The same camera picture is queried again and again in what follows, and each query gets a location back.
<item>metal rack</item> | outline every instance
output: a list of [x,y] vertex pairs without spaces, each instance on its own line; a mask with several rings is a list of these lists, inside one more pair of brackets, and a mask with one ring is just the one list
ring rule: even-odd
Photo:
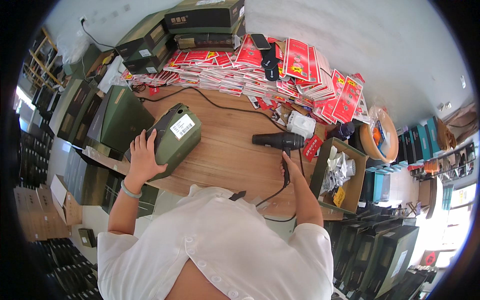
[[45,36],[43,40],[40,42],[38,47],[35,49],[35,51],[32,51],[31,49],[28,50],[30,56],[32,59],[30,60],[30,63],[27,62],[27,58],[24,60],[24,65],[23,69],[25,74],[28,76],[28,78],[31,80],[32,84],[34,84],[37,88],[41,88],[42,85],[45,85],[48,89],[50,89],[52,92],[55,91],[54,86],[55,84],[59,84],[63,87],[65,87],[51,72],[51,68],[55,64],[55,60],[57,59],[57,55],[53,57],[51,62],[45,61],[43,62],[39,57],[38,54],[41,50],[41,48],[48,42],[51,44],[53,49],[58,52],[57,46],[53,43],[52,39],[48,35],[47,31],[45,28],[42,27],[42,33]]

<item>black hair dryer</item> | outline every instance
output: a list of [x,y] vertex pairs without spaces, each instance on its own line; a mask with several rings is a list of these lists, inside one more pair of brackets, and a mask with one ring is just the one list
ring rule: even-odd
[[[293,132],[278,132],[269,134],[254,134],[252,144],[267,147],[273,147],[283,150],[290,157],[290,150],[300,149],[305,144],[303,136]],[[285,170],[283,186],[290,183],[290,174],[288,172],[287,162],[282,158],[283,169]]]

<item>person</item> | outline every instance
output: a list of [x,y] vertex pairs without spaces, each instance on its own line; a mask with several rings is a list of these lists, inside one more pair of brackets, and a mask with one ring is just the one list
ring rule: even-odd
[[177,207],[133,236],[138,194],[166,165],[154,157],[154,130],[130,144],[130,171],[98,235],[98,288],[104,299],[325,300],[333,292],[333,257],[317,199],[285,152],[294,185],[297,227],[288,243],[255,205],[223,188],[190,187]]

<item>wall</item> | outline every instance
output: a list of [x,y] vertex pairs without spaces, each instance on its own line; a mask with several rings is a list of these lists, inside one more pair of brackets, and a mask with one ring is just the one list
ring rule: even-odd
[[[143,16],[178,2],[61,0],[46,25],[54,38],[62,33],[72,39],[85,15],[87,30],[99,42],[115,45]],[[247,32],[302,40],[316,46],[332,67],[360,72],[367,103],[385,104],[396,126],[433,114],[443,118],[473,100],[462,56],[427,0],[245,2]],[[436,107],[447,102],[452,108],[438,112]]]

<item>table surface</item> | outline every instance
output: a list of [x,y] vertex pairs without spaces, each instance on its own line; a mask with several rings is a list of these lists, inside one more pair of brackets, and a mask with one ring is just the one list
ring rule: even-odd
[[[150,96],[147,88],[137,95],[155,100],[180,89],[182,88],[178,86],[162,87],[159,93]],[[247,96],[236,97],[203,89],[200,91],[220,106],[255,111]],[[187,105],[202,122],[202,139],[170,176],[148,184],[180,196],[186,196],[192,184],[200,187],[218,186],[232,192],[245,190],[247,194],[244,200],[247,202],[252,202],[256,197],[265,199],[282,187],[281,150],[252,144],[253,134],[280,132],[265,116],[217,108],[192,89],[158,102],[145,101],[144,106],[159,120],[169,108],[179,102]],[[269,116],[272,114],[270,110],[263,112]],[[130,163],[125,157],[120,162],[90,147],[84,153],[122,174],[128,173]],[[300,165],[298,151],[292,151],[291,157]],[[304,157],[302,161],[305,178],[310,184],[316,158],[309,162]],[[259,211],[261,214],[291,217],[295,213],[293,185],[288,185],[269,202],[270,205]]]

